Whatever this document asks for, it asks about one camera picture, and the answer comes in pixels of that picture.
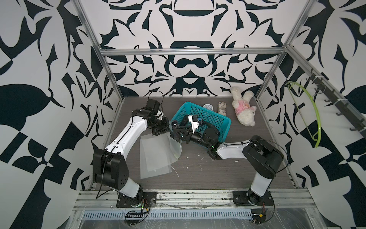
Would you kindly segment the teal plastic basket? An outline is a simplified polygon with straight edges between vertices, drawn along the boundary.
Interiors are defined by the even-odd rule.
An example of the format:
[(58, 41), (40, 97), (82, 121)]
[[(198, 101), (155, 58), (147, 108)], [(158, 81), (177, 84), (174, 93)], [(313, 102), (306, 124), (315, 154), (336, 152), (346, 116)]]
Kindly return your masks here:
[(176, 120), (180, 126), (187, 126), (189, 127), (189, 131), (192, 131), (191, 123), (188, 122), (189, 115), (198, 115), (201, 119), (199, 122), (199, 128), (196, 129), (196, 132), (203, 133), (208, 125), (213, 125), (220, 131), (219, 144), (217, 144), (216, 147), (226, 140), (232, 123), (230, 118), (220, 115), (214, 111), (207, 110), (202, 106), (186, 102), (179, 108), (172, 121)]

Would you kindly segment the translucent zip bag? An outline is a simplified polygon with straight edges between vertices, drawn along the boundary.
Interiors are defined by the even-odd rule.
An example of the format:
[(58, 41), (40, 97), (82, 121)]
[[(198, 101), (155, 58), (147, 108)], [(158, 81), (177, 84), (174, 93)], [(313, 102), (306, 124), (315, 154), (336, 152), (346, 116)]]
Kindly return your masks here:
[(179, 159), (182, 153), (182, 142), (181, 140), (174, 135), (174, 124), (173, 122), (170, 122), (170, 149), (176, 159)]

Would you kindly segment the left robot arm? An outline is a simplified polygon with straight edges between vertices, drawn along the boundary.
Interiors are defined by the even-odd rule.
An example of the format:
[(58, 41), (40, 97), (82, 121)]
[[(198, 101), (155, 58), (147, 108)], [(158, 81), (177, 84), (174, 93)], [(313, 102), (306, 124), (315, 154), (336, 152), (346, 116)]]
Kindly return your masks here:
[(162, 102), (148, 99), (146, 106), (132, 111), (127, 125), (112, 143), (96, 149), (92, 159), (93, 182), (110, 187), (135, 203), (141, 202), (143, 188), (129, 177), (126, 160), (136, 140), (147, 129), (153, 135), (169, 131)]

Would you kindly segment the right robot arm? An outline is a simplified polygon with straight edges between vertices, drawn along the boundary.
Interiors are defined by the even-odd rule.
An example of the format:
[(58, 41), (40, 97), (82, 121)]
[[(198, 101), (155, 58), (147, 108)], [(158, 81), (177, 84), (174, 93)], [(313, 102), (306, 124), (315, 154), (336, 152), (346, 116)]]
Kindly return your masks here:
[(177, 141), (196, 143), (207, 149), (212, 159), (224, 160), (242, 158), (249, 161), (256, 170), (254, 180), (249, 189), (251, 198), (262, 198), (275, 178), (284, 155), (267, 140), (254, 135), (250, 140), (238, 143), (220, 141), (219, 128), (203, 120), (172, 122), (172, 136)]

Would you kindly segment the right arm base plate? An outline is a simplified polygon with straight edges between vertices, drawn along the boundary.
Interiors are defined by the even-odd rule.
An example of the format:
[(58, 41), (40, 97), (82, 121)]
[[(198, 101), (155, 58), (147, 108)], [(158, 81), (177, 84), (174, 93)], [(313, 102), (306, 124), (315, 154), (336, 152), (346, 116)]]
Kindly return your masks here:
[(263, 196), (255, 194), (252, 190), (233, 191), (233, 202), (236, 206), (273, 206), (274, 199), (270, 191), (266, 191)]

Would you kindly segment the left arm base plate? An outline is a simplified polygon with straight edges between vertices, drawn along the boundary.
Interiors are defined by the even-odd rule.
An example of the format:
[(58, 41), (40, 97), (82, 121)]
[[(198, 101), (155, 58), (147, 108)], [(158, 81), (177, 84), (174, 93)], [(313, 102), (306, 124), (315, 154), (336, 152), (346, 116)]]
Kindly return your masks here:
[(118, 193), (116, 208), (154, 207), (157, 201), (157, 192), (139, 192), (135, 198)]

